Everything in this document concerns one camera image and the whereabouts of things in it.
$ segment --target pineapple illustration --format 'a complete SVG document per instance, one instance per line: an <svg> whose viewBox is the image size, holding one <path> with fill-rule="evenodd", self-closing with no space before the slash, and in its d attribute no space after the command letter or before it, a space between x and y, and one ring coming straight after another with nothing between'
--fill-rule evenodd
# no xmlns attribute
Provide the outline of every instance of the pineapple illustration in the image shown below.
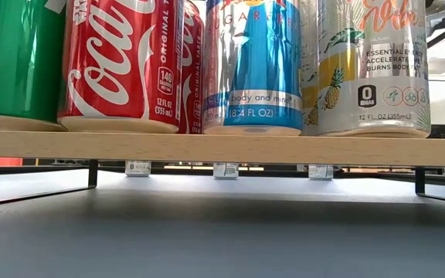
<svg viewBox="0 0 445 278"><path fill-rule="evenodd" d="M338 104L339 101L339 90L341 89L341 83L343 82L343 69L336 68L334 74L332 75L331 85L328 92L325 95L325 105L324 110L332 109Z"/></svg>
<svg viewBox="0 0 445 278"><path fill-rule="evenodd" d="M307 117L307 125L318 125L318 105L315 101L315 106L312 108Z"/></svg>

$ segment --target celsius can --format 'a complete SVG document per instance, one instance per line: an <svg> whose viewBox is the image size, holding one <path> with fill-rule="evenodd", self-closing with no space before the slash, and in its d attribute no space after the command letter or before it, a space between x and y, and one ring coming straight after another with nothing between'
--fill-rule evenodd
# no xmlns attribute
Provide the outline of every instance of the celsius can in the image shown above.
<svg viewBox="0 0 445 278"><path fill-rule="evenodd" d="M202 133L202 40L204 23L197 6L185 2L182 58L182 115L179 134Z"/></svg>
<svg viewBox="0 0 445 278"><path fill-rule="evenodd" d="M183 0L69 0L59 122L70 131L175 133Z"/></svg>
<svg viewBox="0 0 445 278"><path fill-rule="evenodd" d="M301 0L301 70L300 89L303 98L303 131L317 135L318 129L318 44L317 0Z"/></svg>
<svg viewBox="0 0 445 278"><path fill-rule="evenodd" d="M299 135L299 0L208 0L204 133Z"/></svg>
<svg viewBox="0 0 445 278"><path fill-rule="evenodd" d="M319 1L319 134L426 137L424 0Z"/></svg>
<svg viewBox="0 0 445 278"><path fill-rule="evenodd" d="M60 131L63 0L0 0L0 130Z"/></svg>

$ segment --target coca-cola can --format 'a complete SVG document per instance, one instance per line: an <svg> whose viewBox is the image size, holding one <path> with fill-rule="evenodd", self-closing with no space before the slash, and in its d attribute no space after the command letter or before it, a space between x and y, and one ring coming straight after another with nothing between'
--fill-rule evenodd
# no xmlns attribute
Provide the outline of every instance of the coca-cola can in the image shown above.
<svg viewBox="0 0 445 278"><path fill-rule="evenodd" d="M69 131L178 131L183 6L68 0L59 122Z"/></svg>
<svg viewBox="0 0 445 278"><path fill-rule="evenodd" d="M182 57L182 115L179 134L202 133L202 40L204 23L200 11L185 1Z"/></svg>

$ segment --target wooden shelf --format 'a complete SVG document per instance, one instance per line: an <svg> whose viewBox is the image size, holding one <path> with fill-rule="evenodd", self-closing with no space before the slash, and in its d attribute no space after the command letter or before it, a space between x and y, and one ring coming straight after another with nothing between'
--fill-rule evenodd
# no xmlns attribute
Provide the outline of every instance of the wooden shelf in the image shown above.
<svg viewBox="0 0 445 278"><path fill-rule="evenodd" d="M445 166L445 140L0 131L0 157Z"/></svg>

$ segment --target gray table surface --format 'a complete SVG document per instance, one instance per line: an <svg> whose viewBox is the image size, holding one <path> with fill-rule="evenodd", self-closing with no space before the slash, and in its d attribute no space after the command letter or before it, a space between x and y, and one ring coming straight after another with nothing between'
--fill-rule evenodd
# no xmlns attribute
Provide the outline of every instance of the gray table surface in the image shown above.
<svg viewBox="0 0 445 278"><path fill-rule="evenodd" d="M87 172L2 177L76 187ZM445 276L445 202L413 192L375 179L100 172L95 190L0 205L0 277Z"/></svg>

